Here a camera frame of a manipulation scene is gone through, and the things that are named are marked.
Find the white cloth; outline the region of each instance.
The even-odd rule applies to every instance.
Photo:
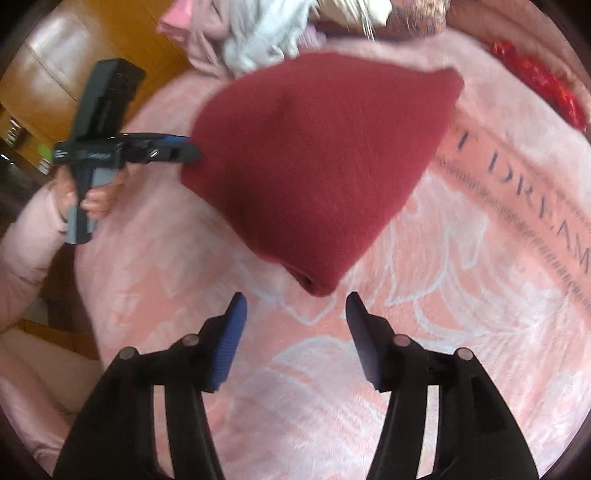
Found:
[[[298,56],[314,0],[232,0],[223,59],[236,76]]]

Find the blue gripper pad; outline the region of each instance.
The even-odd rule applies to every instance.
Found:
[[[345,313],[365,378],[380,390],[383,360],[394,340],[394,331],[386,319],[368,313],[356,291],[347,297]]]
[[[226,313],[216,319],[223,322],[223,331],[212,354],[208,384],[213,391],[218,390],[220,385],[228,379],[230,367],[246,323],[247,311],[246,297],[242,293],[236,293]]]

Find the clothing pile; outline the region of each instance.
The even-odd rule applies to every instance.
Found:
[[[329,34],[412,38],[445,26],[449,0],[176,0],[158,25],[200,71],[235,76],[321,47]]]

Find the bed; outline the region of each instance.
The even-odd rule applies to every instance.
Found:
[[[127,345],[167,348],[241,291],[247,327],[228,382],[206,399],[226,477],[364,478],[388,398],[364,380],[344,320],[345,297],[356,290],[425,348],[471,348],[547,472],[591,407],[591,145],[459,31],[325,48],[426,70],[453,66],[465,79],[454,124],[403,211],[339,288],[316,298],[250,252],[180,185],[177,167],[135,167],[116,210],[77,250],[77,283],[103,362]],[[189,71],[127,131],[188,135],[227,81]],[[535,194],[526,195],[530,187]],[[552,213],[541,215],[540,202]],[[161,393],[155,400],[170,473]],[[436,409],[430,394],[420,475],[433,464]]]

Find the pink cloth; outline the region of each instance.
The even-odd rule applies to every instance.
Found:
[[[230,35],[228,0],[178,0],[160,19],[157,31],[180,43],[200,72],[228,74],[218,55]]]
[[[48,184],[35,194],[0,243],[0,332],[34,300],[64,242],[66,225],[51,188]],[[39,377],[3,345],[0,406],[25,447],[52,473],[70,428]]]
[[[345,297],[357,290],[372,313],[426,348],[472,348],[546,471],[591,406],[591,334],[580,298],[591,275],[578,257],[591,245],[591,146],[461,33],[399,45],[329,41],[328,48],[427,70],[452,66],[466,81],[461,114],[405,208],[337,291],[318,299],[250,252],[179,184],[177,168],[139,167],[77,255],[103,361],[127,345],[167,348],[242,291],[249,317],[235,363],[228,382],[206,397],[226,477],[358,480],[369,468],[388,398],[364,380],[346,326]],[[187,135],[224,84],[187,73],[158,92],[129,131]],[[552,208],[538,219],[542,196]],[[563,219],[568,229],[559,228]],[[533,244],[538,237],[549,249],[543,255]],[[554,253],[559,259],[548,263]],[[161,400],[157,442],[170,471]],[[432,400],[422,475],[436,439]]]
[[[35,299],[51,260],[65,241],[52,184],[31,199],[0,243],[0,332]]]

